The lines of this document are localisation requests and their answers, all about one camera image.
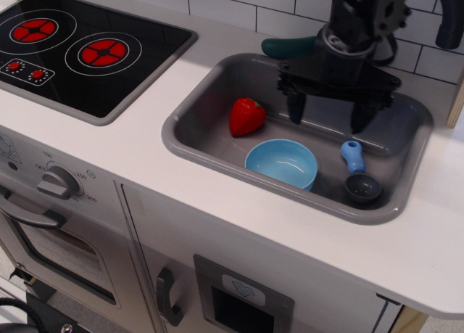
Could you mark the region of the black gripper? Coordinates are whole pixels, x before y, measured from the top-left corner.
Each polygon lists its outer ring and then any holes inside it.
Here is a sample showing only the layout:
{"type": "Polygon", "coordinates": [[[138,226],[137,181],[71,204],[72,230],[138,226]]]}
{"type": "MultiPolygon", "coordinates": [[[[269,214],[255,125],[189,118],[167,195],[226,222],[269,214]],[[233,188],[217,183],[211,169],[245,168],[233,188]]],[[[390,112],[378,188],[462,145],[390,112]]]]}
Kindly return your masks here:
{"type": "Polygon", "coordinates": [[[300,124],[306,95],[313,95],[355,103],[350,121],[352,134],[364,131],[378,109],[392,103],[401,86],[400,79],[368,61],[373,48],[371,44],[356,52],[329,25],[324,25],[316,35],[310,56],[280,62],[278,89],[287,96],[290,121],[300,124]]]}

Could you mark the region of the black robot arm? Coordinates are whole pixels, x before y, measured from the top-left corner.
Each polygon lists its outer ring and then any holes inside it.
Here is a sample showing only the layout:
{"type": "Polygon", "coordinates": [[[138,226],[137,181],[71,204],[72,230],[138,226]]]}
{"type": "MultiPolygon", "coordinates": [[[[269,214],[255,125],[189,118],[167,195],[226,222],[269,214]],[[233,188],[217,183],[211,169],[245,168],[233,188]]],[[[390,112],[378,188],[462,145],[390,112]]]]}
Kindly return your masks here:
{"type": "Polygon", "coordinates": [[[401,81],[380,70],[373,55],[383,39],[397,48],[394,32],[405,26],[409,13],[405,0],[332,0],[330,20],[312,52],[278,65],[278,89],[287,98],[291,122],[300,123],[309,95],[353,102],[352,133],[390,107],[401,81]]]}

